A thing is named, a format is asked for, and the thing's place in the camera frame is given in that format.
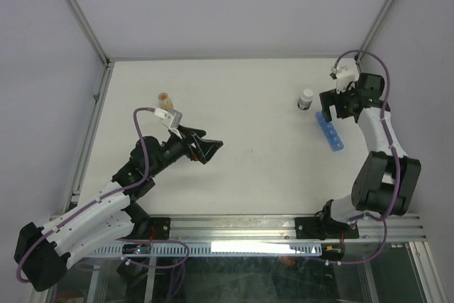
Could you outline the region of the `blue weekly pill organizer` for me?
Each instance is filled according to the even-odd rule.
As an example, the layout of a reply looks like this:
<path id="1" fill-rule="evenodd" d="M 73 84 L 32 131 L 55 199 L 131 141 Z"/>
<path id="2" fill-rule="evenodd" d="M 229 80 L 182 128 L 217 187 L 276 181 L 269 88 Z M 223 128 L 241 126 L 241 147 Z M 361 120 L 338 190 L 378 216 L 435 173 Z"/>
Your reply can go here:
<path id="1" fill-rule="evenodd" d="M 344 149 L 343 142 L 338 135 L 337 130 L 330 121 L 326 121 L 321 111 L 316 112 L 316 119 L 321 127 L 323 134 L 326 137 L 328 144 L 333 152 L 338 152 Z"/>

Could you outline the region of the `clear capsule bottle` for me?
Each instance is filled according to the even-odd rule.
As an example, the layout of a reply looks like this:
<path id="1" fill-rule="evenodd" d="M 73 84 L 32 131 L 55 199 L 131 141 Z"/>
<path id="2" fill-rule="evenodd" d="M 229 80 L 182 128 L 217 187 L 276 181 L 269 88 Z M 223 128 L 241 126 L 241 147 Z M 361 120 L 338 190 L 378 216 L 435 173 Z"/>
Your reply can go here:
<path id="1" fill-rule="evenodd" d="M 171 100 L 170 96 L 168 95 L 168 93 L 166 93 L 166 92 L 159 93 L 158 103 L 159 103 L 159 107 L 163 110 L 169 110 L 169 109 L 174 108 L 172 100 Z"/>

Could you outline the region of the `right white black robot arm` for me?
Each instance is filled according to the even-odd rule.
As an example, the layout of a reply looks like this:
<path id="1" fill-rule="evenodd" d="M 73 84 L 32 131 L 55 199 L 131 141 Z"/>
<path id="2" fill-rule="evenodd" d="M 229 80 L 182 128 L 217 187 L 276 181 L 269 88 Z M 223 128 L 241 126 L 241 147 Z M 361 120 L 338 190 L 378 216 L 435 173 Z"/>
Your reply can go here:
<path id="1" fill-rule="evenodd" d="M 330 199 L 315 213 L 315 238 L 325 240 L 347 233 L 366 216 L 385 220 L 407 213 L 421 174 L 421 162 L 410 158 L 398 143 L 391 125 L 391 111 L 380 75 L 361 73 L 347 77 L 336 88 L 320 93 L 321 116 L 332 120 L 353 118 L 367 146 L 367 157 L 352 186 L 342 199 Z"/>

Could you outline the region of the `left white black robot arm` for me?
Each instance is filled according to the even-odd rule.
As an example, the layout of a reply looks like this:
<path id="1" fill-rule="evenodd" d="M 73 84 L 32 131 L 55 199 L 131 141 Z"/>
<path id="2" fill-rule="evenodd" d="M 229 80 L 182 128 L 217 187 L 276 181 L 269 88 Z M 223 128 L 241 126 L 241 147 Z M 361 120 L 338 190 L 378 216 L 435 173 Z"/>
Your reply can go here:
<path id="1" fill-rule="evenodd" d="M 137 201 L 154 186 L 154 178 L 180 158 L 206 164 L 223 147 L 206 131 L 178 126 L 165 142 L 140 136 L 128 162 L 87 202 L 41 226 L 21 228 L 13 259 L 18 281 L 37 292 L 57 284 L 81 258 L 105 243 L 148 232 L 148 214 Z"/>

